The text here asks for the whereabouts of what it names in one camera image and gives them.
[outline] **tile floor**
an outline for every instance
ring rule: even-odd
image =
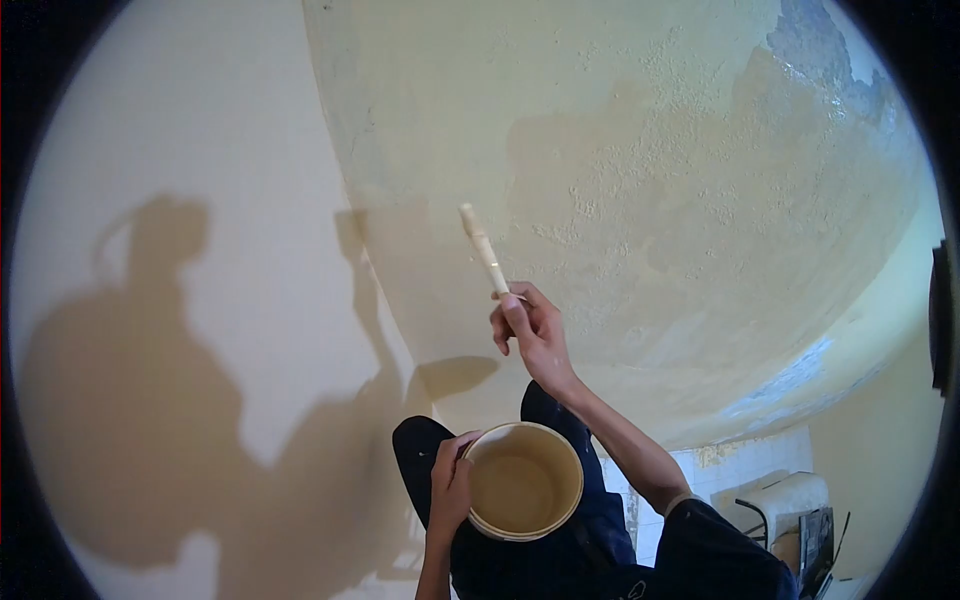
[[[773,483],[793,472],[813,470],[807,427],[797,427],[767,438],[670,454],[684,471],[693,493],[740,529],[754,525],[753,521],[758,522],[758,517],[733,504],[739,493]],[[637,561],[653,566],[663,531],[663,517],[634,492],[612,459],[601,459],[601,466],[607,491],[623,496],[627,530],[634,540]]]

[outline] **textured wall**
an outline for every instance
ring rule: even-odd
[[[835,7],[304,8],[349,200],[416,360],[497,356],[462,202],[508,276],[562,308],[581,376],[671,446],[780,426],[902,343],[872,305],[847,312],[936,197],[897,91]],[[935,235],[901,266],[928,266]],[[897,307],[913,319],[924,297]],[[825,337],[852,321],[885,343]],[[513,419],[524,378],[505,362],[441,411]]]

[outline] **hand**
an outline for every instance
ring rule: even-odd
[[[511,281],[510,292],[490,314],[493,341],[509,356],[507,340],[516,337],[530,376],[548,394],[558,397],[579,381],[566,352],[563,316],[533,283]],[[492,298],[497,299],[495,292]]]
[[[470,469],[473,463],[457,459],[460,448],[476,440],[482,431],[469,431],[440,442],[437,460],[430,471],[430,520],[426,533],[430,539],[447,543],[453,540],[460,523],[470,512]]]

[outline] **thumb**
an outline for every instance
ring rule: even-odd
[[[513,294],[507,294],[500,299],[500,305],[503,307],[503,316],[519,342],[524,344],[537,337],[534,330],[530,328],[530,317],[519,298]]]
[[[473,468],[473,461],[471,461],[470,459],[462,458],[459,461],[457,461],[457,467],[456,467],[456,470],[453,472],[453,481],[450,483],[450,488],[469,492],[470,470],[472,468]]]

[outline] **person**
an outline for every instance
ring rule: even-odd
[[[787,565],[694,496],[673,457],[580,380],[557,307],[529,282],[511,282],[510,291],[490,321],[500,351],[510,355],[508,340],[516,338],[533,377],[520,419],[551,427],[577,450],[583,497],[562,527],[539,540],[487,538],[466,521],[472,464],[458,458],[482,432],[454,436],[427,417],[405,420],[394,432],[394,451],[426,527],[417,600],[449,598],[451,576],[462,600],[796,598]],[[664,517],[654,567],[636,564],[622,500],[606,492],[590,436]]]

